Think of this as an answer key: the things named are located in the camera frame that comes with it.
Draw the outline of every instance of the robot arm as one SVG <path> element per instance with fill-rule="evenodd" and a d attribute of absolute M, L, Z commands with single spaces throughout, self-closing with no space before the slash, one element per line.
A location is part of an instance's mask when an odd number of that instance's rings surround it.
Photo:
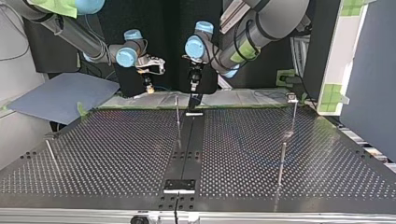
<path fill-rule="evenodd" d="M 81 50 L 92 63 L 118 63 L 123 67 L 136 67 L 140 74 L 163 75 L 165 61 L 146 53 L 148 41 L 140 31 L 125 32 L 123 45 L 107 46 L 100 38 L 87 31 L 76 20 L 30 5 L 26 0 L 4 0 L 25 19 L 41 23 L 53 33 Z M 158 67 L 156 72 L 150 70 Z"/>
<path fill-rule="evenodd" d="M 284 38 L 302 20 L 309 0 L 244 0 L 251 10 L 235 25 L 233 42 L 224 50 L 213 45 L 213 25 L 198 21 L 185 50 L 192 63 L 210 63 L 225 77 L 257 58 L 261 48 Z"/>

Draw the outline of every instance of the cable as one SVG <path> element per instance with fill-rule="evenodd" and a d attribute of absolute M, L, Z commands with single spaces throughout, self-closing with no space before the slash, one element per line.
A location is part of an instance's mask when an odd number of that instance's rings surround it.
<path fill-rule="evenodd" d="M 96 65 L 94 65 L 92 63 L 89 63 L 89 62 L 86 62 L 84 60 L 81 60 L 81 62 L 84 63 L 85 65 L 89 65 L 89 66 L 92 66 L 93 68 L 95 68 L 96 71 L 99 72 L 99 76 L 97 76 L 95 73 L 93 73 L 96 77 L 102 77 L 103 76 L 102 70 L 99 67 L 97 67 Z"/>
<path fill-rule="evenodd" d="M 165 88 L 165 87 L 162 87 L 162 86 L 154 86 L 154 88 L 155 89 L 161 89 L 161 90 L 164 90 L 164 91 L 172 91 L 171 89 L 168 89 L 168 88 Z"/>
<path fill-rule="evenodd" d="M 304 88 L 304 91 L 305 91 L 306 95 L 308 96 L 308 99 L 311 101 L 311 103 L 314 106 L 314 108 L 318 111 L 318 106 L 315 104 L 313 98 L 309 94 L 308 89 L 305 86 L 303 78 L 299 74 L 296 74 L 296 76 L 301 80 L 301 83 L 303 84 L 303 88 Z"/>
<path fill-rule="evenodd" d="M 12 11 L 12 13 L 14 13 L 15 16 L 19 19 L 21 25 L 23 25 L 23 21 L 22 21 L 21 18 L 18 16 L 17 12 L 15 12 L 15 10 L 14 10 L 12 7 L 10 7 L 9 5 L 6 5 L 6 4 L 4 4 L 4 3 L 0 3 L 0 10 L 1 10 L 1 12 L 3 13 L 3 15 L 7 18 L 8 22 L 9 22 L 10 24 L 12 24 L 12 26 L 15 28 L 16 31 L 18 31 L 18 33 L 20 33 L 25 39 L 27 39 L 27 37 L 26 37 L 26 35 L 23 33 L 23 31 L 21 31 L 21 30 L 18 28 L 18 26 L 14 23 L 14 21 L 8 16 L 8 14 L 7 14 L 1 7 L 6 7 L 6 8 L 8 8 L 8 9 L 10 9 L 10 10 Z M 13 56 L 13 57 L 10 57 L 10 58 L 0 59 L 0 62 L 5 62 L 5 61 L 11 61 L 11 60 L 19 59 L 19 58 L 25 56 L 25 55 L 29 52 L 29 49 L 30 49 L 30 46 L 29 46 L 29 43 L 27 43 L 26 50 L 25 50 L 22 54 L 17 55 L 17 56 Z"/>
<path fill-rule="evenodd" d="M 209 59 L 208 63 L 210 64 L 210 66 L 211 66 L 212 68 L 213 68 L 212 62 L 213 62 L 213 60 L 215 60 L 216 63 L 217 63 L 220 67 L 222 67 L 224 70 L 226 70 L 226 71 L 239 71 L 241 68 L 243 68 L 244 66 L 246 66 L 246 65 L 248 64 L 248 62 L 254 61 L 254 60 L 256 60 L 256 59 L 259 57 L 259 55 L 260 55 L 260 50 L 256 48 L 256 45 L 254 44 L 254 42 L 253 42 L 253 40 L 252 40 L 252 38 L 251 38 L 250 29 L 249 29 L 249 26 L 250 26 L 250 24 L 253 22 L 253 20 L 248 20 L 248 21 L 247 21 L 246 27 L 245 27 L 245 33 L 246 33 L 246 36 L 247 36 L 247 41 L 249 42 L 250 46 L 253 47 L 256 56 L 255 56 L 254 58 L 248 59 L 247 57 L 245 57 L 245 55 L 242 54 L 242 52 L 239 50 L 239 48 L 238 48 L 238 46 L 237 46 L 237 33 L 238 33 L 238 30 L 239 30 L 239 26 L 240 26 L 240 24 L 242 23 L 242 20 L 246 17 L 246 15 L 247 15 L 247 14 L 245 14 L 245 16 L 241 19 L 241 21 L 238 22 L 238 23 L 235 25 L 234 33 L 233 33 L 233 45 L 234 45 L 234 47 L 235 47 L 235 50 L 236 50 L 236 52 L 238 53 L 238 55 L 239 55 L 242 59 L 245 60 L 245 63 L 243 63 L 242 65 L 240 65 L 238 68 L 229 68 L 229 67 L 224 66 L 224 65 L 221 63 L 221 61 L 218 59 L 219 48 L 218 48 L 218 50 L 215 52 L 215 45 L 212 45 L 212 54 L 213 54 L 213 56 L 210 57 L 209 50 L 208 50 L 208 47 L 207 47 L 206 42 L 205 42 L 200 36 L 197 35 L 198 38 L 200 38 L 201 41 L 204 43 L 205 50 L 206 50 L 206 52 L 207 52 L 207 57 L 208 57 L 208 59 Z"/>
<path fill-rule="evenodd" d="M 0 59 L 0 62 L 5 62 L 5 61 L 11 61 L 11 60 L 14 60 L 14 59 L 19 59 L 19 58 L 25 56 L 27 54 L 27 52 L 29 52 L 29 49 L 30 49 L 30 46 L 27 46 L 27 48 L 26 48 L 24 53 L 22 53 L 22 54 L 20 54 L 18 56 L 11 57 L 11 58 Z"/>
<path fill-rule="evenodd" d="M 253 20 L 248 20 L 245 26 L 245 34 L 247 36 L 247 41 L 249 42 L 250 46 L 253 47 L 254 51 L 256 52 L 256 56 L 249 59 L 247 57 L 245 57 L 245 55 L 242 54 L 242 52 L 239 50 L 238 44 L 237 44 L 237 36 L 238 36 L 238 30 L 239 30 L 239 26 L 242 23 L 242 20 L 245 18 L 245 16 L 241 19 L 240 22 L 238 22 L 235 25 L 235 29 L 233 30 L 233 46 L 235 47 L 236 52 L 238 53 L 239 57 L 241 57 L 242 59 L 244 59 L 247 62 L 251 62 L 257 59 L 258 55 L 260 54 L 260 51 L 256 48 L 255 44 L 253 43 L 253 40 L 251 39 L 250 36 L 250 29 L 249 26 L 250 24 L 253 22 Z"/>
<path fill-rule="evenodd" d="M 180 195 L 180 193 L 177 195 L 177 199 L 176 199 L 176 205 L 175 205 L 175 210 L 174 210 L 174 215 L 175 215 L 175 224 L 178 224 L 178 217 L 177 217 L 177 206 L 178 206 L 178 196 Z"/>
<path fill-rule="evenodd" d="M 110 78 L 111 77 L 111 75 L 113 75 L 113 74 L 115 74 L 116 73 L 116 71 L 113 71 L 113 72 L 111 72 L 110 74 L 108 74 L 108 76 L 107 77 L 105 77 L 105 79 L 108 79 L 108 78 Z"/>
<path fill-rule="evenodd" d="M 281 96 L 279 96 L 279 97 L 271 97 L 272 95 L 277 95 L 277 94 L 280 94 Z M 259 96 L 259 97 L 270 97 L 272 99 L 286 98 L 286 96 L 287 96 L 287 94 L 285 92 L 272 92 L 272 93 L 264 94 L 264 93 L 258 92 L 258 91 L 254 91 L 253 95 Z"/>
<path fill-rule="evenodd" d="M 25 37 L 25 39 L 27 39 L 26 34 L 22 30 L 20 30 L 20 28 L 18 28 L 18 26 L 14 23 L 14 21 L 8 16 L 8 14 L 1 7 L 8 8 L 15 15 L 15 17 L 18 18 L 18 21 L 20 22 L 21 27 L 23 27 L 24 26 L 23 20 L 18 15 L 18 13 L 14 10 L 14 8 L 10 7 L 9 5 L 0 3 L 0 10 L 3 12 L 3 14 L 7 18 L 8 22 L 15 28 L 15 30 L 17 30 L 23 37 Z"/>
<path fill-rule="evenodd" d="M 92 29 L 92 27 L 91 27 L 91 25 L 90 25 L 90 21 L 88 20 L 88 15 L 85 15 L 85 23 L 87 24 L 88 29 L 89 29 L 94 35 L 96 35 L 97 37 L 101 38 L 102 40 L 105 40 L 104 37 L 102 37 L 101 35 L 99 35 L 98 33 L 96 33 L 96 32 Z"/>

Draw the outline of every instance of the black backdrop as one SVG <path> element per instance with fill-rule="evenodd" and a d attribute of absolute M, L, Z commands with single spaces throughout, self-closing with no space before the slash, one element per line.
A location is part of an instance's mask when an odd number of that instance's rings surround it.
<path fill-rule="evenodd" d="M 197 21 L 215 25 L 213 40 L 218 43 L 221 13 L 221 0 L 108 0 L 98 17 L 107 43 L 122 44 L 123 32 L 139 29 L 148 40 L 148 53 L 166 60 L 166 73 L 154 76 L 154 85 L 189 92 L 189 61 L 181 58 L 184 45 Z M 133 68 L 115 66 L 125 96 L 144 92 Z M 216 72 L 207 66 L 198 92 L 211 94 L 217 83 Z"/>

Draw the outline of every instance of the silver bracket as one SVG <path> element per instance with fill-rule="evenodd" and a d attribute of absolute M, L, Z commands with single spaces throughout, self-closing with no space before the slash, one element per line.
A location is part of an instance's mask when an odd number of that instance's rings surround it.
<path fill-rule="evenodd" d="M 151 66 L 158 66 L 159 72 L 150 71 Z M 165 73 L 165 60 L 146 54 L 137 60 L 136 69 L 139 74 L 148 73 L 160 76 Z"/>

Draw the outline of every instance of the robot end effector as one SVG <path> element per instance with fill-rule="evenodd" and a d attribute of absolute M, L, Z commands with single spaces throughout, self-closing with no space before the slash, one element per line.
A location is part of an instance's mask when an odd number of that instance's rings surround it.
<path fill-rule="evenodd" d="M 143 85 L 148 93 L 154 92 L 151 75 L 163 75 L 165 73 L 165 60 L 147 54 L 148 41 L 143 38 L 140 31 L 129 30 L 124 33 L 123 45 L 110 45 L 98 58 L 92 58 L 84 53 L 87 61 L 93 63 L 105 63 L 111 61 L 122 67 L 135 67 L 137 73 L 143 77 Z"/>

